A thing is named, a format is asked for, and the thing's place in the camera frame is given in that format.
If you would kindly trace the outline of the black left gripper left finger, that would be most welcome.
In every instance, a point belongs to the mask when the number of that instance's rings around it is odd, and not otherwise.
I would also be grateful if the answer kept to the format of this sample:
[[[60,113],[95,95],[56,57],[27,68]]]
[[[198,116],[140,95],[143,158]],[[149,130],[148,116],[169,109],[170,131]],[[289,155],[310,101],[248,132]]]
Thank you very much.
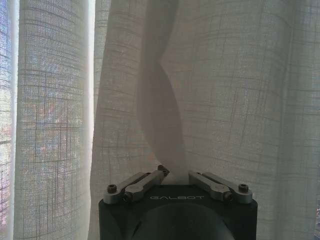
[[[120,183],[109,184],[103,194],[103,202],[117,204],[121,201],[140,201],[148,190],[160,185],[169,173],[163,165],[158,165],[157,170],[153,172],[138,172]]]

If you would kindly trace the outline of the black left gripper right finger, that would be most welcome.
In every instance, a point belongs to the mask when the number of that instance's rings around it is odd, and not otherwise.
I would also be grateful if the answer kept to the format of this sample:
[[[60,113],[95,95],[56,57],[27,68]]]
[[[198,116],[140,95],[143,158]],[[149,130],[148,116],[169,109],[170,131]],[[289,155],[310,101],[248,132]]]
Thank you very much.
[[[210,172],[188,172],[188,181],[191,185],[207,192],[214,200],[227,202],[235,200],[239,204],[252,203],[252,191],[245,183],[233,183]]]

